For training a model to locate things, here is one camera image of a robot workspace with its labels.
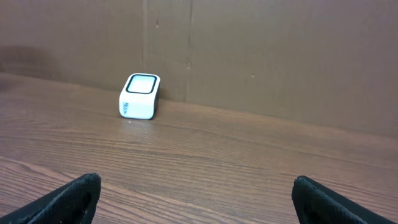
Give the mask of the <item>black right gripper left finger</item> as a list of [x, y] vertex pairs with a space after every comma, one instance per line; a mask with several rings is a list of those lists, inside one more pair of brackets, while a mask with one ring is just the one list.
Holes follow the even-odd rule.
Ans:
[[3, 217], [6, 224], [91, 224], [101, 193], [101, 177], [89, 173]]

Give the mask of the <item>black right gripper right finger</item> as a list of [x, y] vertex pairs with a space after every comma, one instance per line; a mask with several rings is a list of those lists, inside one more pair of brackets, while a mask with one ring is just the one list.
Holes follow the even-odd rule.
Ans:
[[294, 180], [292, 201], [301, 224], [395, 224], [304, 175]]

